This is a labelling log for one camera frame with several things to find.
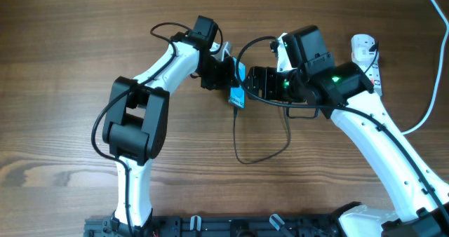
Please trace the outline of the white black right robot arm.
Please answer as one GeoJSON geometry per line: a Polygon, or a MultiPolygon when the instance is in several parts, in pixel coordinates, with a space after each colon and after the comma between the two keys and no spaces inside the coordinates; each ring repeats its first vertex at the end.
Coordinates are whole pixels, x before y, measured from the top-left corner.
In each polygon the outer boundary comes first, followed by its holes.
{"type": "Polygon", "coordinates": [[[336,65],[318,27],[270,37],[275,67],[253,67],[248,97],[285,108],[319,110],[357,146],[387,190],[393,210],[350,203],[335,211],[344,236],[447,236],[448,185],[396,127],[353,62],[336,65]]]}

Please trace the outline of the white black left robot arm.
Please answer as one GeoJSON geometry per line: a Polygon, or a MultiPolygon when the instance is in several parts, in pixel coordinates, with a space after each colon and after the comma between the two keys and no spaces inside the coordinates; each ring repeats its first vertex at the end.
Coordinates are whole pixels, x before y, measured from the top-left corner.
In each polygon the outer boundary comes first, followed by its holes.
{"type": "Polygon", "coordinates": [[[165,142],[170,97],[180,84],[187,77],[199,77],[207,90],[239,89],[236,77],[240,70],[229,44],[215,42],[221,35],[213,19],[200,15],[194,27],[167,39],[166,52],[147,71],[113,82],[109,103],[98,120],[104,123],[107,157],[115,162],[119,174],[119,202],[111,218],[114,233],[149,233],[152,162],[165,142]]]}

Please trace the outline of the blue screen Galaxy smartphone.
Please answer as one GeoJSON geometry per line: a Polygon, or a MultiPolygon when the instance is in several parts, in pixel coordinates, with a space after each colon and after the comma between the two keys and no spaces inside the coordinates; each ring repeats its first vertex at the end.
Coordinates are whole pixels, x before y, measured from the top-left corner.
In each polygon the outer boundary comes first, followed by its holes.
{"type": "MultiPolygon", "coordinates": [[[[246,66],[240,62],[238,68],[234,70],[234,80],[236,81],[236,76],[239,75],[240,79],[243,81],[246,76],[246,66]]],[[[229,103],[233,104],[235,107],[243,109],[245,106],[245,91],[243,88],[237,84],[237,86],[232,86],[229,92],[229,103]]]]}

